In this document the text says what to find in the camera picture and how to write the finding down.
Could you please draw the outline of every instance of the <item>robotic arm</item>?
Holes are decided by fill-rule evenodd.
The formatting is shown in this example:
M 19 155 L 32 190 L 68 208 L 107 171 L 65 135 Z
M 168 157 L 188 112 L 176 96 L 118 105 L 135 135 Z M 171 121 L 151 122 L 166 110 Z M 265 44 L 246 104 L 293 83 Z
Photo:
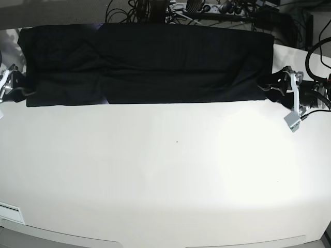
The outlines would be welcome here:
M 331 111 L 331 75 L 324 79 L 314 75 L 309 68 L 311 54 L 320 46 L 331 41 L 327 38 L 317 43 L 308 52 L 306 57 L 306 70 L 314 81 L 304 81 L 303 72 L 293 71 L 290 66 L 284 67 L 277 73 L 263 76 L 258 80 L 258 86 L 265 91 L 266 98 L 273 102 L 281 103 L 291 110 L 291 113 L 284 119 L 292 132 L 295 132 L 300 123 L 311 113 L 306 114 L 310 108 Z
M 35 89 L 27 84 L 16 65 L 0 72 L 0 103 L 6 101 L 20 102 L 35 93 Z

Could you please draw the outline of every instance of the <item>white table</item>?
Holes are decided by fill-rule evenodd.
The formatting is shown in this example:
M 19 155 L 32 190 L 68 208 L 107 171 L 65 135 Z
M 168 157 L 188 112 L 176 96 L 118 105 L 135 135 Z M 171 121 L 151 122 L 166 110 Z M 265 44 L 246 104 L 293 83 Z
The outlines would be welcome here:
M 306 52 L 274 51 L 274 72 L 310 79 Z M 311 67 L 330 73 L 317 55 Z M 26 225 L 124 248 L 300 236 L 264 246 L 284 247 L 320 239 L 331 221 L 331 114 L 292 133 L 270 101 L 0 109 L 0 202 Z

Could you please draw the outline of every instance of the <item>black cable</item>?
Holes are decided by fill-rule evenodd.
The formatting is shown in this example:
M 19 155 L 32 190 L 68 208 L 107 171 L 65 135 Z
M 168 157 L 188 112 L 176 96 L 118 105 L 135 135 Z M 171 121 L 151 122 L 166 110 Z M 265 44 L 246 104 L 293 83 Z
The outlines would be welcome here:
M 150 11 L 151 11 L 151 4 L 150 4 L 150 2 L 148 0 L 147 1 L 147 14 L 146 14 L 145 23 L 148 21 Z
M 321 78 L 319 76 L 316 76 L 315 74 L 313 74 L 310 70 L 310 67 L 309 67 L 309 61 L 310 61 L 310 57 L 312 55 L 312 53 L 317 49 L 319 48 L 320 46 L 322 46 L 323 44 L 325 43 L 328 43 L 328 42 L 331 42 L 331 37 L 329 38 L 326 38 L 322 41 L 320 41 L 319 43 L 317 43 L 316 45 L 314 45 L 309 51 L 308 51 L 308 54 L 307 54 L 307 57 L 306 57 L 306 61 L 305 61 L 305 66 L 306 66 L 306 71 L 308 73 L 308 75 L 315 81 L 317 82 L 320 82 L 320 83 L 326 83 L 328 82 L 328 79 L 324 79 L 324 78 Z
M 195 21 L 195 19 L 192 19 L 187 25 L 190 25 L 194 21 Z
M 330 25 L 330 23 L 331 23 L 331 19 L 330 19 L 330 21 L 325 25 L 325 27 L 322 29 L 322 31 L 320 32 L 320 35 L 319 35 L 319 42 L 321 42 L 322 33 L 326 30 L 326 28 Z M 323 62 L 322 46 L 320 46 L 320 53 L 321 53 L 321 63 L 322 63 L 324 66 L 326 66 L 327 68 L 330 68 L 330 69 L 331 69 L 330 66 L 328 66 L 327 64 L 325 64 L 325 63 Z
M 311 91 L 305 92 L 305 95 L 311 96 L 311 97 L 316 97 L 317 99 L 322 101 L 328 107 L 329 110 L 331 110 L 331 102 L 325 96 L 323 96 L 321 93 L 311 90 Z
M 310 1 L 299 0 L 299 1 L 294 1 L 294 2 L 290 2 L 290 3 L 286 3 L 286 4 L 280 4 L 280 5 L 275 6 L 275 7 L 265 7 L 265 8 L 263 8 L 262 10 L 258 11 L 258 13 L 261 13 L 261 12 L 263 12 L 263 11 L 267 11 L 267 10 L 270 10 L 270 9 L 274 9 L 274 8 L 279 8 L 279 7 L 286 6 L 286 5 L 291 5 L 291 4 L 306 4 L 306 3 L 315 3 L 315 2 L 316 2 L 316 0 L 310 0 Z M 214 25 L 217 25 L 217 24 L 221 24 L 221 23 L 223 23 L 223 22 L 227 22 L 227 21 L 240 20 L 240 19 L 242 19 L 242 18 L 243 18 L 242 16 L 240 16 L 240 17 L 236 16 L 236 17 L 233 18 L 233 19 L 220 21 L 220 22 L 218 22 L 218 23 L 214 23 L 214 24 L 209 25 L 209 26 L 207 26 L 207 27 L 211 27 L 211 26 L 214 26 Z
M 109 7 L 110 7 L 110 5 L 112 4 L 113 1 L 114 1 L 114 0 L 110 0 L 110 2 L 109 2 L 109 4 L 108 4 L 107 10 L 106 10 L 106 18 L 105 18 L 105 20 L 104 20 L 105 23 L 107 22 L 107 17 L 108 17 L 108 10 L 109 10 Z
M 172 11 L 170 7 L 168 7 L 168 13 L 172 16 L 172 19 L 169 22 L 173 22 L 173 20 L 176 20 L 178 22 L 178 24 L 181 24 L 181 22 L 179 21 L 179 19 L 177 17 L 176 12 Z
M 114 10 L 118 10 L 118 11 L 115 12 L 115 13 L 113 13 L 112 15 L 108 16 L 108 15 L 109 15 L 112 11 L 114 11 Z M 128 13 L 127 13 L 126 11 L 122 10 L 122 9 L 119 9 L 119 8 L 112 9 L 112 10 L 109 11 L 109 12 L 107 13 L 107 15 L 106 15 L 106 23 L 108 23 L 109 20 L 111 19 L 111 17 L 114 16 L 115 14 L 117 14 L 117 13 L 123 13 L 123 14 L 125 14 L 126 16 L 128 15 Z
M 128 19 L 127 22 L 134 22 L 135 18 L 136 18 L 136 11 L 137 11 L 137 4 L 138 1 L 135 0 L 129 0 L 128 2 L 129 6 L 132 7 L 132 9 L 130 9 L 130 11 L 128 12 Z
M 241 24 L 237 24 L 237 25 L 233 25 L 233 26 L 230 26 L 230 27 L 226 27 L 226 28 L 233 28 L 233 27 L 238 27 L 238 26 L 242 26 L 242 25 L 245 25 L 246 23 L 241 23 Z
M 313 114 L 313 113 L 316 113 L 316 112 L 331 112 L 331 110 L 315 110 L 315 111 L 312 111 L 304 116 L 301 117 L 301 120 L 305 120 L 309 115 Z
M 17 91 L 17 90 L 20 90 L 22 95 L 25 96 L 25 97 L 29 97 L 29 96 L 32 96 L 36 93 L 36 91 L 32 91 L 32 92 L 26 92 L 26 88 L 24 87 L 16 87 L 15 89 L 13 89 L 10 93 L 13 93 L 14 91 Z

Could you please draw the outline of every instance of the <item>black cloth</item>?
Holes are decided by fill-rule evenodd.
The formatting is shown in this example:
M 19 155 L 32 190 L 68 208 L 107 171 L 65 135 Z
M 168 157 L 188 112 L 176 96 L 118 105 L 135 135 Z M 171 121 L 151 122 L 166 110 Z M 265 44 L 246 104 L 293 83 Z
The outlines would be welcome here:
M 27 106 L 264 100 L 272 35 L 151 24 L 43 26 L 21 31 Z

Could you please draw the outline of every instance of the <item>cable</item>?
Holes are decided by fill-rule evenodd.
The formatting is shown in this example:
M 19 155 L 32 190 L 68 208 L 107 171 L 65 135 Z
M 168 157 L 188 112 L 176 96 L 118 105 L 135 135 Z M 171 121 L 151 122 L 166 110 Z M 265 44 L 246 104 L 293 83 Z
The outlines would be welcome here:
M 330 21 L 325 25 L 325 27 L 322 29 L 322 31 L 320 32 L 320 35 L 319 35 L 319 42 L 321 42 L 322 33 L 326 30 L 326 28 L 330 25 L 330 23 L 331 23 L 331 19 L 330 19 Z M 322 46 L 320 46 L 320 53 L 321 53 L 321 63 L 322 63 L 324 66 L 326 66 L 327 68 L 330 68 L 330 69 L 331 69 L 330 66 L 328 66 L 327 64 L 325 64 L 325 63 L 323 62 Z
M 190 25 L 193 21 L 194 21 L 194 19 L 192 19 L 187 25 Z
M 323 96 L 321 93 L 311 90 L 311 91 L 305 92 L 305 95 L 316 97 L 321 102 L 323 102 L 328 107 L 329 110 L 331 110 L 331 102 L 325 96 Z
M 126 12 L 118 11 L 118 12 L 113 13 L 113 14 L 109 17 L 109 20 L 111 20 L 112 17 L 113 17 L 114 15 L 116 15 L 116 14 L 120 14 L 120 13 L 121 13 L 121 14 L 124 14 L 125 16 L 128 15 Z
M 115 12 L 115 13 L 113 13 L 112 15 L 109 16 L 109 14 L 110 14 L 112 11 L 114 11 L 114 10 L 118 10 L 118 11 Z M 109 12 L 106 14 L 106 23 L 108 23 L 109 20 L 112 19 L 112 16 L 114 16 L 114 15 L 117 14 L 117 13 L 123 13 L 123 14 L 125 14 L 126 16 L 128 15 L 128 13 L 127 13 L 126 11 L 122 10 L 122 9 L 119 9 L 119 8 L 112 9 L 111 11 L 109 11 Z
M 186 18 L 187 20 L 194 21 L 195 23 L 200 24 L 201 26 L 203 26 L 203 24 L 202 24 L 201 22 L 198 22 L 198 21 L 196 21 L 196 20 L 194 20 L 194 19 L 192 19 L 192 18 L 190 18 L 190 17 L 187 17 L 187 16 L 184 15 L 184 14 L 178 13 L 178 12 L 176 12 L 176 11 L 175 11 L 175 13 L 176 13 L 177 15 L 181 16 L 181 17 Z
M 331 110 L 314 110 L 304 116 L 301 117 L 301 120 L 305 120 L 309 115 L 316 113 L 316 112 L 331 112 Z
M 268 7 L 263 8 L 262 10 L 258 11 L 258 13 L 261 13 L 263 11 L 267 11 L 267 10 L 270 10 L 270 9 L 274 9 L 274 8 L 279 8 L 279 7 L 286 6 L 286 5 L 291 5 L 291 4 L 307 4 L 307 3 L 315 3 L 315 2 L 316 2 L 316 0 L 309 0 L 309 1 L 300 0 L 300 1 L 294 1 L 294 2 L 290 2 L 290 3 L 286 3 L 286 4 L 280 4 L 280 5 L 275 6 L 275 7 L 269 7 L 268 6 Z M 232 18 L 232 19 L 229 19 L 229 20 L 220 21 L 218 23 L 214 23 L 214 24 L 209 25 L 207 27 L 211 27 L 211 26 L 214 26 L 214 25 L 217 25 L 217 24 L 221 24 L 221 23 L 227 22 L 227 21 L 240 20 L 242 18 L 243 18 L 242 16 L 240 16 L 240 17 L 235 16 L 235 18 Z
M 312 53 L 317 49 L 319 48 L 320 46 L 322 46 L 323 44 L 325 43 L 328 43 L 328 42 L 331 42 L 331 37 L 329 38 L 326 38 L 322 41 L 320 41 L 319 43 L 317 43 L 316 45 L 314 45 L 308 52 L 307 54 L 307 57 L 306 57 L 306 61 L 305 61 L 305 66 L 306 66 L 306 71 L 308 73 L 308 75 L 315 81 L 317 82 L 320 82 L 320 83 L 326 83 L 328 82 L 328 79 L 324 79 L 324 78 L 321 78 L 319 76 L 316 76 L 315 74 L 313 74 L 310 70 L 310 67 L 309 67 L 309 61 L 310 61 L 310 57 L 312 55 Z
M 243 25 L 245 25 L 245 24 L 246 24 L 246 23 L 241 23 L 241 24 L 233 25 L 233 26 L 226 27 L 226 28 L 233 28 L 233 27 L 243 26 Z
M 23 96 L 25 96 L 25 97 L 29 97 L 29 96 L 32 96 L 32 95 L 34 95 L 35 93 L 36 93 L 36 91 L 32 91 L 32 92 L 26 92 L 26 88 L 24 88 L 24 87 L 16 87 L 15 89 L 13 89 L 11 92 L 10 92 L 10 94 L 11 93 L 13 93 L 14 91 L 17 91 L 17 90 L 20 90 L 21 91 L 21 93 L 22 93 L 22 95 Z
M 114 1 L 114 0 L 110 0 L 110 2 L 109 2 L 109 4 L 108 4 L 107 10 L 106 10 L 106 18 L 105 18 L 105 20 L 104 20 L 105 23 L 107 22 L 107 17 L 108 17 L 108 10 L 109 10 L 109 7 L 110 7 L 110 5 L 112 4 L 113 1 Z

